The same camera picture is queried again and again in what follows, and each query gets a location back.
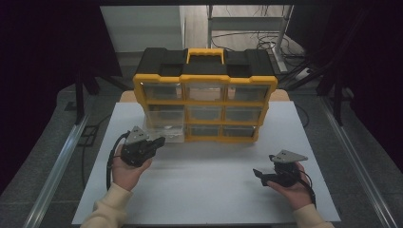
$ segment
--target storage organizer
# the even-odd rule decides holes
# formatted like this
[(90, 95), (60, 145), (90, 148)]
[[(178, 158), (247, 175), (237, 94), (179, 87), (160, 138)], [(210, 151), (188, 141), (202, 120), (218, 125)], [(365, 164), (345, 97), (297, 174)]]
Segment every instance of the storage organizer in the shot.
[(278, 84), (265, 50), (157, 47), (144, 51), (133, 82), (148, 132), (237, 143), (258, 139)]

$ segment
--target beige sleeve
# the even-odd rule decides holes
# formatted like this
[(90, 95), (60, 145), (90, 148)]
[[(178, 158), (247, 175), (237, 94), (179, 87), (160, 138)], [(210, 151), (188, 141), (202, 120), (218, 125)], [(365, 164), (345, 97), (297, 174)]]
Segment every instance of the beige sleeve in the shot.
[(94, 211), (84, 220), (81, 227), (121, 227), (126, 219), (125, 207), (132, 195), (133, 193), (112, 182), (106, 195), (95, 202)]
[(332, 228), (332, 223), (323, 220), (313, 204), (304, 206), (294, 212), (298, 228)]

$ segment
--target white table surface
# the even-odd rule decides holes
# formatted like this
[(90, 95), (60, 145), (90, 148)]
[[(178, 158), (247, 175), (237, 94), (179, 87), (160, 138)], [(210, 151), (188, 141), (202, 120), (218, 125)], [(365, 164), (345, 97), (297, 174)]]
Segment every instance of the white table surface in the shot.
[[(115, 141), (142, 126), (137, 103), (117, 103), (72, 224), (81, 224), (106, 193), (106, 161)], [(127, 224), (225, 225), (294, 222), (286, 199), (263, 187), (252, 171), (274, 173), (269, 155), (281, 149), (302, 161), (317, 194), (317, 210), (340, 221), (293, 102), (272, 102), (254, 143), (166, 143), (141, 176), (128, 203)]]

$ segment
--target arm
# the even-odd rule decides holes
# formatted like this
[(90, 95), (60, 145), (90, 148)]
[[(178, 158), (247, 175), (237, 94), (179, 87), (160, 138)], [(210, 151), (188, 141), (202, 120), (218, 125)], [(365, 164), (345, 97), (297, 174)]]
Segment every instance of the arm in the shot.
[(82, 228), (116, 228), (125, 223), (125, 207), (133, 195), (131, 190), (136, 186), (143, 171), (151, 165), (151, 159), (145, 161), (141, 167), (129, 166), (120, 159), (121, 150), (120, 145), (113, 160), (113, 182), (106, 195), (95, 202), (94, 211), (83, 222)]
[[(297, 162), (297, 166), (299, 170), (305, 172), (303, 166), (299, 162)], [(301, 178), (308, 183), (306, 176), (302, 173)], [(299, 228), (334, 227), (332, 223), (323, 220), (315, 206), (312, 204), (309, 192), (299, 182), (288, 188), (272, 181), (268, 181), (267, 184), (288, 199), (294, 210), (293, 215)]]

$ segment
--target human hand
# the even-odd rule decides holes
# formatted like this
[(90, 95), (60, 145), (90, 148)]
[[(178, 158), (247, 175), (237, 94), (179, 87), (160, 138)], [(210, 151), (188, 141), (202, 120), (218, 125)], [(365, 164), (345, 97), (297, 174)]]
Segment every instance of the human hand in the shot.
[[(305, 172), (305, 169), (299, 162), (296, 162), (296, 165), (300, 171)], [(308, 179), (302, 172), (300, 173), (302, 180), (309, 184)], [(272, 181), (267, 181), (267, 185), (287, 198), (293, 210), (312, 203), (308, 190), (299, 182), (291, 187), (283, 187)]]
[(152, 160), (145, 161), (141, 167), (133, 167), (122, 161), (121, 152), (122, 145), (120, 144), (113, 158), (113, 182), (130, 192), (136, 186), (143, 171), (151, 165)]

